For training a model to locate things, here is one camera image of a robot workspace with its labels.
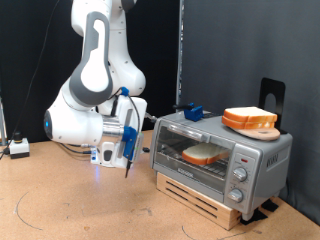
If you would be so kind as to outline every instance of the blue clip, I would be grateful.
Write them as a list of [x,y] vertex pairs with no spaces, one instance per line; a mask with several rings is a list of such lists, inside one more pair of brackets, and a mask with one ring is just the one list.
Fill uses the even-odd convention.
[[132,127],[124,127],[122,140],[126,143],[124,148],[123,156],[128,160],[132,160],[133,152],[134,152],[134,142],[137,138],[137,131]]
[[120,95],[123,95],[123,96],[128,97],[129,92],[130,92],[130,91],[129,91],[128,88],[122,87],[122,88],[121,88],[121,94],[120,94]]
[[199,121],[203,118],[203,108],[202,106],[194,107],[194,103],[190,103],[189,106],[193,107],[191,110],[184,109],[184,117],[186,119],[192,120],[194,122]]

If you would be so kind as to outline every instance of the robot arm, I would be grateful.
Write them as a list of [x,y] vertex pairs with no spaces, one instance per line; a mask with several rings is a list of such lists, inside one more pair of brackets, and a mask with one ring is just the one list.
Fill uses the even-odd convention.
[[[136,115],[143,119],[147,105],[143,99],[132,98],[135,114],[127,96],[117,97],[117,106],[115,97],[109,99],[120,87],[129,89],[131,96],[145,88],[145,77],[133,64],[126,42],[124,11],[134,4],[135,0],[74,0],[72,27],[84,38],[82,59],[45,114],[50,139],[95,145],[94,159],[99,160],[95,163],[109,167],[125,167],[131,158],[123,156],[128,153],[128,129],[142,128]],[[110,117],[112,108],[116,108],[115,116]]]

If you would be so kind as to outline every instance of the table surface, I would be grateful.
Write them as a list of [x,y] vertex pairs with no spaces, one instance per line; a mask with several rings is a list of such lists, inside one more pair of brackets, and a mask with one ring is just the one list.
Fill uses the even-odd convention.
[[[149,147],[152,131],[143,146]],[[320,228],[275,198],[267,219],[230,231],[156,189],[149,154],[125,170],[92,165],[54,142],[0,161],[0,239],[320,239]]]

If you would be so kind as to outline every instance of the slice of bread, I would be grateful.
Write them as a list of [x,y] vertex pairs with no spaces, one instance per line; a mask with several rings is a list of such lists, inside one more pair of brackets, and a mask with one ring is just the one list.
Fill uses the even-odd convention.
[[276,122],[277,114],[267,112],[257,107],[227,108],[224,117],[236,122],[266,123]]
[[196,165],[211,164],[228,156],[229,152],[227,149],[213,145],[212,143],[200,143],[182,152],[182,158],[185,161]]
[[222,123],[235,129],[256,129],[256,128],[274,128],[274,122],[237,122],[222,117]]

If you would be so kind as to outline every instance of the control panel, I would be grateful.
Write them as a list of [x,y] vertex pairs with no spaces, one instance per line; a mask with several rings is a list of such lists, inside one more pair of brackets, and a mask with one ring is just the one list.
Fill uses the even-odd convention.
[[241,148],[244,151],[241,149],[242,151],[240,152],[244,153],[235,151],[234,157],[230,162],[224,203],[231,208],[246,213],[249,208],[249,198],[253,188],[256,159],[259,158],[259,152],[251,152],[252,149],[250,149],[251,151],[246,154],[246,147],[241,146]]

